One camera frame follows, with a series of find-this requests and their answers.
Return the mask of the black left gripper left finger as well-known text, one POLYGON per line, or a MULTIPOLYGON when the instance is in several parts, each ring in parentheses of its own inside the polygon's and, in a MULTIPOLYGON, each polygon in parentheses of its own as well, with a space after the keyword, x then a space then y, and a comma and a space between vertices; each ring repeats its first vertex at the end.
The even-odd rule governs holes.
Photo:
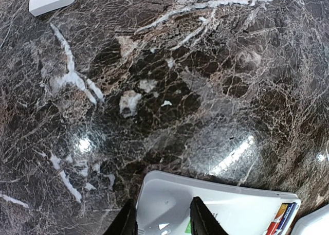
POLYGON ((130 198, 121 208, 103 235, 137 235, 137 211, 135 201, 130 198))

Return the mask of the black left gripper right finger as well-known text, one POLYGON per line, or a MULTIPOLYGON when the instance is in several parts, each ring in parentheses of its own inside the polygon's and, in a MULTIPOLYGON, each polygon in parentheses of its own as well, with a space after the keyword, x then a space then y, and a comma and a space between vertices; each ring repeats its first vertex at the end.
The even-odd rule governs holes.
POLYGON ((192 235, 228 235, 198 196, 190 204, 190 223, 192 235))

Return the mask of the white TCL remote control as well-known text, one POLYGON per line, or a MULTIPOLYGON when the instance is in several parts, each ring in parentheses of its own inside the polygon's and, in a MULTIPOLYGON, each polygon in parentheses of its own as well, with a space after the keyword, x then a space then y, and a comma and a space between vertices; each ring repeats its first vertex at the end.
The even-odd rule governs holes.
POLYGON ((190 204, 196 196, 228 234, 265 234, 282 203, 297 203, 281 233, 286 234, 301 204, 293 193, 151 171, 143 180, 136 204, 138 234, 191 234, 190 204))

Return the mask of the red blue battery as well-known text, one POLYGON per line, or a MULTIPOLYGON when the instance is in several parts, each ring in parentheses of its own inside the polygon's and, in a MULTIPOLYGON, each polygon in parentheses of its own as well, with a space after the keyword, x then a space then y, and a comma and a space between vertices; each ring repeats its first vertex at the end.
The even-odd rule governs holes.
POLYGON ((281 234, 290 217, 295 210, 297 203, 282 203, 275 218, 269 224, 266 235, 281 234))

